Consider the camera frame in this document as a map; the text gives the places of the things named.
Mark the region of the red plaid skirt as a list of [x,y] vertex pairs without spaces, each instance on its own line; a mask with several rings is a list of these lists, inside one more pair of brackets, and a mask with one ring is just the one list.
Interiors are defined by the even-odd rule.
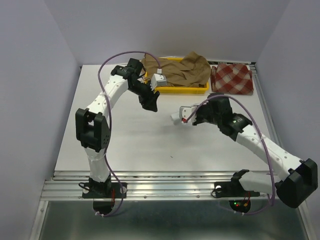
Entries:
[[213,92],[229,95],[254,93],[253,73],[242,63],[219,63],[211,68],[211,89]]

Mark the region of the brown skirt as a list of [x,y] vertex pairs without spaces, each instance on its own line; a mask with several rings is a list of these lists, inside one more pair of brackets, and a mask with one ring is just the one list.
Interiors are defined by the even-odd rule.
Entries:
[[203,88],[211,77],[208,61],[194,51],[182,60],[158,59],[168,87]]

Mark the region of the white skirt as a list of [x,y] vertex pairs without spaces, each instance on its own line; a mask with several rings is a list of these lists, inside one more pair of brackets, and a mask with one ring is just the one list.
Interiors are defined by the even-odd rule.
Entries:
[[184,119],[183,115],[180,112],[175,112],[171,114],[170,118],[175,126],[186,124],[186,120]]

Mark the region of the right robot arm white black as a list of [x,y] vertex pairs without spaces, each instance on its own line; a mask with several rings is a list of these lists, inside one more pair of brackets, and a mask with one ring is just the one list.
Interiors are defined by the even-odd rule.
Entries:
[[231,96],[212,93],[192,107],[187,118],[196,126],[213,124],[234,142],[254,153],[268,166],[267,175],[248,169],[235,172],[230,181],[220,183],[215,197],[242,197],[247,192],[265,193],[271,202],[278,197],[285,205],[296,209],[318,188],[318,165],[312,159],[302,160],[270,140],[258,127],[253,116],[235,113]]

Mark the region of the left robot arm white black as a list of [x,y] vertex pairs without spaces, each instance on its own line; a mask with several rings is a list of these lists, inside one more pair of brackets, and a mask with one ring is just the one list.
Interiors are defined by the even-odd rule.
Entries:
[[113,194],[111,171],[106,164],[106,152],[111,140],[111,110],[122,94],[130,91],[137,95],[142,108],[157,112],[160,95],[156,87],[167,83],[159,68],[148,81],[141,74],[144,66],[130,58],[126,66],[115,66],[101,93],[85,109],[75,113],[76,139],[84,148],[89,162],[88,182],[80,183],[82,197],[85,199],[109,198]]

